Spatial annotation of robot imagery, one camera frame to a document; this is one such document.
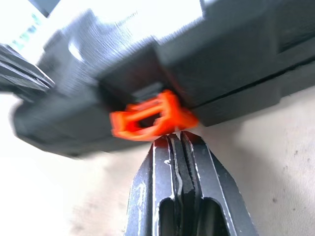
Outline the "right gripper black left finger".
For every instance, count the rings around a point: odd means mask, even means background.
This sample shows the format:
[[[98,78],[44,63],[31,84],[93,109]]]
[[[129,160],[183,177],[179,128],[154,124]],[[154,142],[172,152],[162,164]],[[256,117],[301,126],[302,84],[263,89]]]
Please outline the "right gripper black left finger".
[[[129,192],[126,236],[187,236],[182,144],[175,134],[152,142]]]

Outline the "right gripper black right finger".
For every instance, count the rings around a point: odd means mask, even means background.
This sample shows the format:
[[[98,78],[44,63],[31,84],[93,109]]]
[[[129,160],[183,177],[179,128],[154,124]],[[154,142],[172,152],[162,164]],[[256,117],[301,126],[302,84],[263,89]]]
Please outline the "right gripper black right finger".
[[[196,236],[256,236],[258,234],[238,186],[204,140],[191,132],[181,142],[196,185]]]

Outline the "black ribbed finger of the left gripper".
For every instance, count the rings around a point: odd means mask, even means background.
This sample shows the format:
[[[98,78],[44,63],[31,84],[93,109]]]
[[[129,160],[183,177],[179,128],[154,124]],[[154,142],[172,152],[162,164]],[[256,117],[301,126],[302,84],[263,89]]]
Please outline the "black ribbed finger of the left gripper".
[[[16,95],[44,94],[55,83],[9,45],[0,45],[0,90]]]

